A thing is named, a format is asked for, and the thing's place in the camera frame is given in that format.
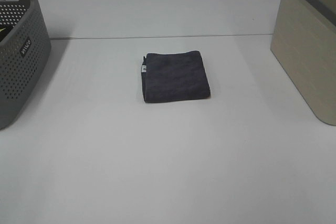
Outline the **dark grey towel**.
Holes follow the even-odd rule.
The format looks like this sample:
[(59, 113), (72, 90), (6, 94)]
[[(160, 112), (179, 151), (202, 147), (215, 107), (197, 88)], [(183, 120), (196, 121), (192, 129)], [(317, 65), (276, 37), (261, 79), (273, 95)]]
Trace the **dark grey towel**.
[(148, 53), (141, 66), (146, 103), (208, 99), (211, 89), (199, 51), (180, 54)]

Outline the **black and yellow item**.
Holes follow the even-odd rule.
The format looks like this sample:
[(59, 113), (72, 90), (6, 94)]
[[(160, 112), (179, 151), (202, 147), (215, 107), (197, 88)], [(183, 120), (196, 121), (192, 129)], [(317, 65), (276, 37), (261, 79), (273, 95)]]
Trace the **black and yellow item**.
[(13, 26), (9, 25), (9, 26), (1, 26), (0, 28), (0, 42), (2, 41), (8, 41), (9, 35), (11, 33), (11, 31), (13, 30)]

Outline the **grey perforated plastic basket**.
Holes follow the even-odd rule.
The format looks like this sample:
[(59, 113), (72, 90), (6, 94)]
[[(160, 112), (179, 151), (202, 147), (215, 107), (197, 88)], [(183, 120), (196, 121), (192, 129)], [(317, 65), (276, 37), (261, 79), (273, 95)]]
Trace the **grey perforated plastic basket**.
[(14, 28), (1, 42), (1, 129), (18, 117), (51, 52), (38, 0), (1, 1), (1, 26), (6, 25)]

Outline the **beige plastic storage basket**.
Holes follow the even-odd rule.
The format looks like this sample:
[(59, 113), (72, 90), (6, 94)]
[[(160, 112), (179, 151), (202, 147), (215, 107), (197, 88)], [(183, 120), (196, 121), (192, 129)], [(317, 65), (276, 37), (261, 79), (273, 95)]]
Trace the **beige plastic storage basket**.
[(280, 0), (270, 49), (313, 114), (335, 125), (335, 0)]

